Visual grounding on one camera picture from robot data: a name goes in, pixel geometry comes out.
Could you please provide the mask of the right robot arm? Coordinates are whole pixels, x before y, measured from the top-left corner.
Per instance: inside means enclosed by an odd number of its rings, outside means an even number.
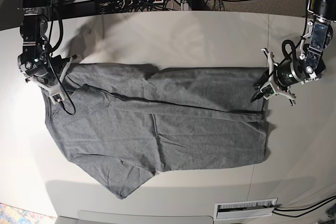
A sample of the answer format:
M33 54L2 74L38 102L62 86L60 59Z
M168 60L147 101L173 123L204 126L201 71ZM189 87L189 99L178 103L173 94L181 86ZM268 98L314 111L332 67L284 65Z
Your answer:
M54 0L18 0L18 9L24 11L20 26L23 52L18 56L18 68L27 82L40 86L57 103L65 99L62 82L78 56L53 55L64 36L62 19L53 3Z

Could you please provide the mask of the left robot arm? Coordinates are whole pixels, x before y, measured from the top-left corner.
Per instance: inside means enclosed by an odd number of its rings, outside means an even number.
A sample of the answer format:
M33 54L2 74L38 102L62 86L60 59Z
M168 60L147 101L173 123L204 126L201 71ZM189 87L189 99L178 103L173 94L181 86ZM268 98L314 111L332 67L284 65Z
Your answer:
M267 57L268 70L254 83L256 92L251 102L281 95L291 105L295 105L296 96L290 91L291 86L322 78L326 70L322 59L323 51L333 38L331 24L335 22L335 0L306 0L306 7L306 15L313 15L313 19L305 20L297 44L289 39L282 42L284 59L280 63L275 62L272 52L262 49Z

